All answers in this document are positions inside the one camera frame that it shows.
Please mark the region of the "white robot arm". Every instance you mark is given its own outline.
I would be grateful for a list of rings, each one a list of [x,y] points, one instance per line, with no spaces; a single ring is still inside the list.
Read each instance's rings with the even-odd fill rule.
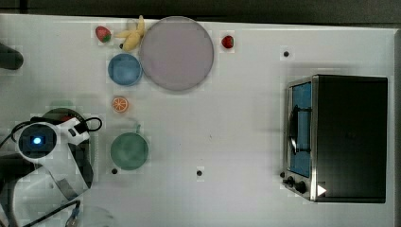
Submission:
[[[33,117],[10,138],[15,152],[1,158],[3,226],[32,227],[91,188],[85,121]]]

